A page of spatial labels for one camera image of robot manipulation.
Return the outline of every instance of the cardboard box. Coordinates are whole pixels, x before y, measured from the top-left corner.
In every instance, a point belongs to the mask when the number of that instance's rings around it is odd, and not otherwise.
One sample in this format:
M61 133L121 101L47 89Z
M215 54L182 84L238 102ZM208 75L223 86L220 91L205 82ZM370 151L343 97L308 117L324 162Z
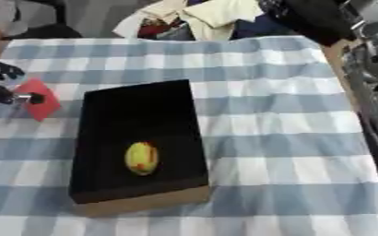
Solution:
M127 169L126 150L149 142L159 165ZM187 80L87 92L69 194L88 216L207 201L208 174Z

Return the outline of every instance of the blue and white checkered cloth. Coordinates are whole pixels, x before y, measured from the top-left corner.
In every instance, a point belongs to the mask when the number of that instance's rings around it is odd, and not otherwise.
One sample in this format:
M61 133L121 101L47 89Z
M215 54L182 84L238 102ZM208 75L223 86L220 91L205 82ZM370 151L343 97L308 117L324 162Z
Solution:
M13 41L2 60L63 107L38 123L0 105L0 236L378 236L378 174L311 41ZM175 79L191 81L210 201L77 216L67 185L84 92Z

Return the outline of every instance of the beige cloth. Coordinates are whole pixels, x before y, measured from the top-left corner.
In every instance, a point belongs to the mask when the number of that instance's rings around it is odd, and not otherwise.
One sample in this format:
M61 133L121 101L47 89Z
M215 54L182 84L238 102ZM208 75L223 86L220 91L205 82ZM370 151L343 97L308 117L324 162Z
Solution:
M262 15L256 0L209 0L179 12L198 41L226 41L235 30L235 21L254 22Z
M211 28L201 19L189 16L184 12L179 13L179 18L189 24L192 34L197 41L226 41L235 30L235 24Z
M198 41L226 41L232 35L237 19L254 22L255 17L263 14L256 0L209 0L195 6L186 5L187 0L159 1L139 10L128 22L119 24L115 32L120 34L127 25L135 26L135 22L143 20L142 16L159 18L167 24L179 17L189 24ZM136 31L127 36L135 37Z
M159 18L171 24L178 17L177 12L184 9L186 5L187 0L163 0L146 6L140 11L148 14L149 18Z
M212 28L226 26L237 19L254 22L255 17L263 14L256 0L210 0L189 6L183 12L201 19Z

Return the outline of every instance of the tennis ball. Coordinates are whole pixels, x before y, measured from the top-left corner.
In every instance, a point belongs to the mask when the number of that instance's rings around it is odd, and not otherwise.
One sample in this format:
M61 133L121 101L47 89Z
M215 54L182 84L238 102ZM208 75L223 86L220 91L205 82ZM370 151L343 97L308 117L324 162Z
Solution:
M127 168L138 174L151 174L158 166L158 151L148 142L137 142L126 151L125 162Z

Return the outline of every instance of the red block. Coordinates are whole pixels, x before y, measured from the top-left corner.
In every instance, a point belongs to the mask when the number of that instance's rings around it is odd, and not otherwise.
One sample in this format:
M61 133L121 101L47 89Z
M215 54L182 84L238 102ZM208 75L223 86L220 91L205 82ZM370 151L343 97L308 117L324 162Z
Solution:
M29 111L32 117L39 122L61 107L60 102L54 96L53 92L38 78L29 79L27 82L17 87L14 91L18 93L35 92L44 96L44 103L31 104L27 102L25 104L26 109Z

